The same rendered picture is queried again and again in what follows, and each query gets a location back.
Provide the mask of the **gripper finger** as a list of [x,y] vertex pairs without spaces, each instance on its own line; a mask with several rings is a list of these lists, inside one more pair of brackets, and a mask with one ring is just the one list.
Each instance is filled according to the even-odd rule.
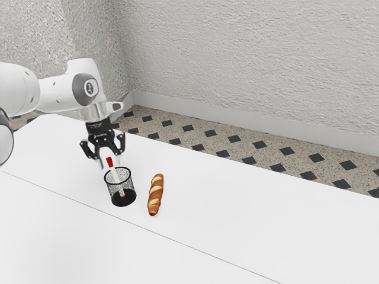
[[[101,170],[104,169],[104,164],[101,160],[101,156],[100,156],[100,146],[98,145],[97,142],[95,142],[94,144],[88,140],[82,140],[80,143],[80,146],[84,152],[84,154],[86,155],[87,158],[89,159],[92,159],[93,161],[97,162],[97,164],[99,165],[99,168]],[[91,150],[89,148],[89,144],[92,144],[94,146],[94,150]]]
[[121,163],[121,159],[126,149],[126,138],[123,132],[108,132],[105,136],[106,147],[110,149],[117,163]]

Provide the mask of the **black mesh pen holder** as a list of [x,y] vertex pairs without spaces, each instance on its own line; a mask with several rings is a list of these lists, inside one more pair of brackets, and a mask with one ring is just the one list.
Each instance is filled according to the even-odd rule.
[[131,171],[126,167],[116,167],[119,182],[116,182],[111,170],[104,175],[104,181],[110,193],[111,202],[118,207],[124,207],[132,204],[137,197],[134,190]]

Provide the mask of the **brown bread baguette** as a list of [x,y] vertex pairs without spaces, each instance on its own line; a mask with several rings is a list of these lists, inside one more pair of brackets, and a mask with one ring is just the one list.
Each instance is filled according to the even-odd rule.
[[163,174],[157,173],[151,180],[147,209],[150,216],[155,216],[160,208],[163,195]]

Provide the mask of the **white pen with red cap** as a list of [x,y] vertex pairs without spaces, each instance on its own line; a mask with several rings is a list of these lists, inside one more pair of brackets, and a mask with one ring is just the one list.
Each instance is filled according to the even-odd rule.
[[119,192],[120,197],[124,198],[126,195],[124,193],[123,187],[121,186],[121,181],[120,181],[118,174],[117,174],[117,171],[114,167],[113,160],[111,157],[107,157],[106,161],[107,161],[108,167],[110,168],[110,173],[111,173],[111,176],[113,177],[115,188]]

